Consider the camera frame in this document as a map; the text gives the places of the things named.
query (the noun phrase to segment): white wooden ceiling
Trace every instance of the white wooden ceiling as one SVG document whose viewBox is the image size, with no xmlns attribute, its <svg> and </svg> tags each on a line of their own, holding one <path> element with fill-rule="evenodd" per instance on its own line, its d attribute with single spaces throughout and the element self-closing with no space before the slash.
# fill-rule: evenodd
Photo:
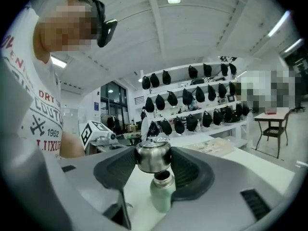
<svg viewBox="0 0 308 231">
<path fill-rule="evenodd" d="M 35 0 L 34 7 L 43 15 L 61 1 Z M 69 62 L 56 71 L 71 91 L 89 93 L 116 78 L 138 87 L 141 69 L 149 73 L 218 56 L 249 60 L 269 47 L 283 52 L 299 39 L 292 20 L 267 37 L 285 12 L 275 0 L 100 1 L 106 19 L 118 20 L 112 41 L 104 48 L 54 54 Z"/>
</svg>

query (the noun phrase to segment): wall sign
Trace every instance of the wall sign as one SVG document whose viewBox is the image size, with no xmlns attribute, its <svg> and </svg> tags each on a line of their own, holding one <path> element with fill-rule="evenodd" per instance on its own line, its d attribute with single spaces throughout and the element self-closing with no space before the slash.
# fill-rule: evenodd
<svg viewBox="0 0 308 231">
<path fill-rule="evenodd" d="M 98 103 L 94 102 L 94 110 L 98 110 Z"/>
</svg>

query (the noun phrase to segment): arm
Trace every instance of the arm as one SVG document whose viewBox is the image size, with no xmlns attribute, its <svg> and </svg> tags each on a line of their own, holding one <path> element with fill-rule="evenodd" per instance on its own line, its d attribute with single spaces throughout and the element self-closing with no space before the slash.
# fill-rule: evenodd
<svg viewBox="0 0 308 231">
<path fill-rule="evenodd" d="M 60 146 L 60 156 L 64 158 L 73 158 L 84 155 L 85 151 L 80 139 L 63 131 Z"/>
</svg>

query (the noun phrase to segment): white t-shirt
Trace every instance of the white t-shirt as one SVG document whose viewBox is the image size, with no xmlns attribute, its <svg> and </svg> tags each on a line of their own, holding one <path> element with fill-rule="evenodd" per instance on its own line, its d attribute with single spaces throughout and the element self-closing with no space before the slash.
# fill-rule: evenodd
<svg viewBox="0 0 308 231">
<path fill-rule="evenodd" d="M 63 129 L 60 81 L 51 58 L 45 64 L 34 55 L 33 33 L 38 18 L 33 9 L 24 8 L 4 36 L 0 50 L 9 70 L 33 98 L 18 135 L 58 157 Z"/>
</svg>

